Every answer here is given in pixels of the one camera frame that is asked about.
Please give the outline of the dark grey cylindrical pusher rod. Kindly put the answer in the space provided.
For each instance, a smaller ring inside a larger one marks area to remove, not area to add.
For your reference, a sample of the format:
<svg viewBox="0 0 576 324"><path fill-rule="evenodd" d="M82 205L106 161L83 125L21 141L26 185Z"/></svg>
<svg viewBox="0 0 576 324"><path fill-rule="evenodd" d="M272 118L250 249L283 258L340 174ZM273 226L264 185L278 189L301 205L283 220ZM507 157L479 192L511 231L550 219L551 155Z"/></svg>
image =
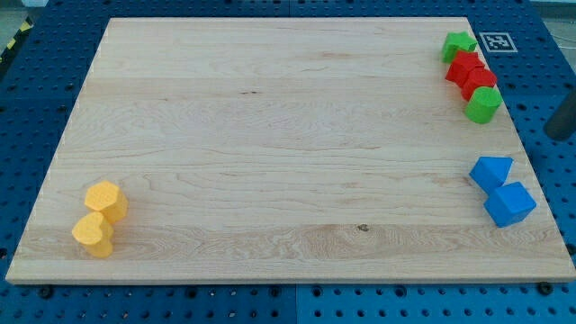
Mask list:
<svg viewBox="0 0 576 324"><path fill-rule="evenodd" d="M544 125L544 134L552 139L564 141L575 132L575 90L572 89L562 100L553 115Z"/></svg>

